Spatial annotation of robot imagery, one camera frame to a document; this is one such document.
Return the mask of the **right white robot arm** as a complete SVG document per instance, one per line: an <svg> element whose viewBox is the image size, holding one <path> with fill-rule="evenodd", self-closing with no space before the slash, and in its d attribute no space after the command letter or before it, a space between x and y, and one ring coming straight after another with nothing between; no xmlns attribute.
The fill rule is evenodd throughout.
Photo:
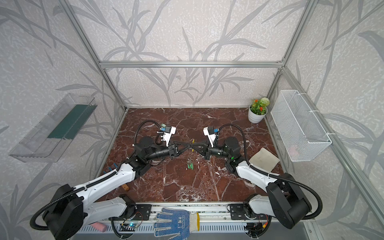
<svg viewBox="0 0 384 240"><path fill-rule="evenodd" d="M285 228L292 229L301 220L319 216L323 210L320 195L307 185L297 182L285 173L276 175L251 164L247 158L247 143L241 146L236 137L228 137L219 145L221 128L206 127L206 142L193 143L191 148L205 159L225 158L225 167L231 173L245 179L267 193L246 201L253 214L264 214L276 218Z"/></svg>

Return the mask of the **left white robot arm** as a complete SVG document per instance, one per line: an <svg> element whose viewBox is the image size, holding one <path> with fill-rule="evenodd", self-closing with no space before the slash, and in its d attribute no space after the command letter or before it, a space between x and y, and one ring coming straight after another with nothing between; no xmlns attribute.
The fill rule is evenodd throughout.
<svg viewBox="0 0 384 240"><path fill-rule="evenodd" d="M30 227L50 231L56 240L67 240L82 227L104 219L131 219L138 213L136 203L126 194L100 201L112 190L143 176L153 160L176 158L190 148L183 142L157 145L153 138L144 137L135 144L133 154L115 170L82 185L63 185L52 200L30 219Z"/></svg>

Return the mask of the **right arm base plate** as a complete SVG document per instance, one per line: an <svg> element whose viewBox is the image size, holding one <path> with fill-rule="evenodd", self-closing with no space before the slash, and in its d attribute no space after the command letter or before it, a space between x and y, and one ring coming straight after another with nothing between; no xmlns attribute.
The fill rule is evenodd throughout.
<svg viewBox="0 0 384 240"><path fill-rule="evenodd" d="M227 206L231 220L254 220L258 215L253 212L248 204L229 204Z"/></svg>

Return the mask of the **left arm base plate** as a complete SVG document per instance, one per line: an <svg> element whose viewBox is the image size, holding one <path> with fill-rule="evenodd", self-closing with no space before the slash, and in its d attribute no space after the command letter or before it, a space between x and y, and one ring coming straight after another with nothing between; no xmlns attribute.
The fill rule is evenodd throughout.
<svg viewBox="0 0 384 240"><path fill-rule="evenodd" d="M127 208L127 220L148 221L150 219L152 205L139 204Z"/></svg>

